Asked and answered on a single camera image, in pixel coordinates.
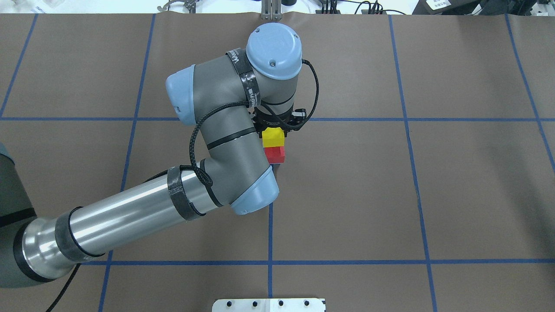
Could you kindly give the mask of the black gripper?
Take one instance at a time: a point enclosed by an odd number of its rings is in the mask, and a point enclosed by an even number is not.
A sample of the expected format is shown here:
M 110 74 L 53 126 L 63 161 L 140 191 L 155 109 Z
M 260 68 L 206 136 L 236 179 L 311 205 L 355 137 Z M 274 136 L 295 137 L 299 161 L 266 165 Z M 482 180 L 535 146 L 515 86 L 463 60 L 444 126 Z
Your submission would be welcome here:
M 262 138 L 262 132 L 267 129 L 281 130 L 287 137 L 287 133 L 300 130 L 309 120 L 306 109 L 294 109 L 294 99 L 280 103 L 262 101 L 252 113 L 252 122 L 259 138 Z

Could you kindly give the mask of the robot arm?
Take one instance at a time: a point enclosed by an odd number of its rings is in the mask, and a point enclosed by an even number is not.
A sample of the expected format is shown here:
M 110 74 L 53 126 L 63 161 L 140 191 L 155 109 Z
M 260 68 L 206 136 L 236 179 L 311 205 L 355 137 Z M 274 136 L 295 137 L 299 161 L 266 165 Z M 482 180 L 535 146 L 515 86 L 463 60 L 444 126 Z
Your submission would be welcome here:
M 266 23 L 246 47 L 169 75 L 165 88 L 180 122 L 193 127 L 189 164 L 56 218 L 39 218 L 1 146 L 1 287 L 53 282 L 79 265 L 181 222 L 230 206 L 247 215 L 279 186 L 261 132 L 298 131 L 313 115 L 293 109 L 303 65 L 299 34 Z

